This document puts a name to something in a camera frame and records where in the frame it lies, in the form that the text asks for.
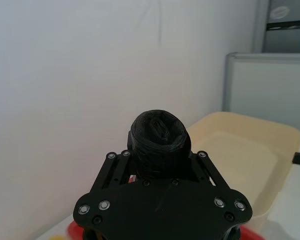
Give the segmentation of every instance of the white table surface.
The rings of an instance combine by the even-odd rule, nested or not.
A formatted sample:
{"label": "white table surface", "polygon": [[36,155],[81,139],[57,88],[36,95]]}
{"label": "white table surface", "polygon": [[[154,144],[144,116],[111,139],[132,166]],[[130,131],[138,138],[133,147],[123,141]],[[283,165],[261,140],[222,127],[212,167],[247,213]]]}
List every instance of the white table surface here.
{"label": "white table surface", "polygon": [[[58,223],[37,240],[66,236],[72,215]],[[300,240],[300,165],[293,165],[260,232],[266,240]]]}

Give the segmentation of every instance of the cream plastic tray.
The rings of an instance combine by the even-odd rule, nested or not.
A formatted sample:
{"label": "cream plastic tray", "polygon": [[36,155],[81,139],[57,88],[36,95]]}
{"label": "cream plastic tray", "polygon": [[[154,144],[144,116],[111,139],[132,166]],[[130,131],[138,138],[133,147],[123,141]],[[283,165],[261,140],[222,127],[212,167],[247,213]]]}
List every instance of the cream plastic tray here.
{"label": "cream plastic tray", "polygon": [[228,185],[247,197],[247,225],[258,232],[300,149],[300,131],[231,112],[208,115],[187,131],[192,151],[206,151]]}

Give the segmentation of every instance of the white wall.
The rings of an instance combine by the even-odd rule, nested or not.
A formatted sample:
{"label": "white wall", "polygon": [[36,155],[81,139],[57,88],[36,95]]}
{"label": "white wall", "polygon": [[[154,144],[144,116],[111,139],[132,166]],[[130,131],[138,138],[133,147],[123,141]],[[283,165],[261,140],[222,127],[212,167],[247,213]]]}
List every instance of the white wall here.
{"label": "white wall", "polygon": [[0,240],[72,212],[150,109],[219,111],[256,0],[0,0]]}

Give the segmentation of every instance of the red plastic part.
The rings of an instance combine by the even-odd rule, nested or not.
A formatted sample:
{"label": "red plastic part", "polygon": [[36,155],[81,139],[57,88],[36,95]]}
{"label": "red plastic part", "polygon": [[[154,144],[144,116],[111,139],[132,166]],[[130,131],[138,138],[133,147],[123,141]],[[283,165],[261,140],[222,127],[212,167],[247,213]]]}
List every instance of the red plastic part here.
{"label": "red plastic part", "polygon": [[[263,237],[244,226],[241,226],[240,230],[240,240],[265,240]],[[68,226],[67,233],[71,240],[83,240],[82,235],[84,233],[84,229],[78,226],[74,221]]]}
{"label": "red plastic part", "polygon": [[265,240],[263,237],[249,230],[248,228],[241,226],[241,238],[240,240]]}
{"label": "red plastic part", "polygon": [[78,226],[74,221],[68,226],[67,233],[71,240],[83,240],[82,235],[84,234],[84,229]]}

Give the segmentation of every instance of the screw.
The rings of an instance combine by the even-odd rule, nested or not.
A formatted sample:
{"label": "screw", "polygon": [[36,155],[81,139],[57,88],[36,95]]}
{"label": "screw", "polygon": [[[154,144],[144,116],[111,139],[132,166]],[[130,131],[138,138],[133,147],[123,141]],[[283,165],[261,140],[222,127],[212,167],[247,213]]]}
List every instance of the screw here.
{"label": "screw", "polygon": [[142,185],[145,187],[148,187],[148,186],[150,186],[150,182],[148,180],[144,180]]}
{"label": "screw", "polygon": [[110,153],[109,155],[108,155],[108,158],[109,159],[114,159],[116,157],[116,155],[114,154],[114,153]]}
{"label": "screw", "polygon": [[89,212],[90,206],[88,205],[82,205],[79,207],[79,214],[84,215]]}
{"label": "screw", "polygon": [[224,208],[225,207],[225,202],[222,200],[222,199],[220,199],[220,198],[216,198],[215,200],[214,200],[214,204],[217,206],[217,207],[219,207],[219,208]]}
{"label": "screw", "polygon": [[99,209],[100,210],[107,210],[110,207],[110,202],[107,200],[103,200],[99,203]]}
{"label": "screw", "polygon": [[173,179],[171,182],[172,185],[174,186],[178,186],[179,185],[179,181],[177,179]]}
{"label": "screw", "polygon": [[236,202],[234,203],[234,205],[235,205],[236,208],[239,209],[240,211],[246,210],[246,206],[245,206],[242,202],[236,201]]}
{"label": "screw", "polygon": [[101,216],[95,216],[94,219],[92,220],[92,223],[94,225],[99,225],[100,223],[102,223],[102,217]]}
{"label": "screw", "polygon": [[205,158],[207,155],[204,152],[199,152],[199,157],[200,158]]}
{"label": "screw", "polygon": [[235,216],[231,212],[226,212],[224,214],[224,218],[229,222],[233,222],[235,220]]}

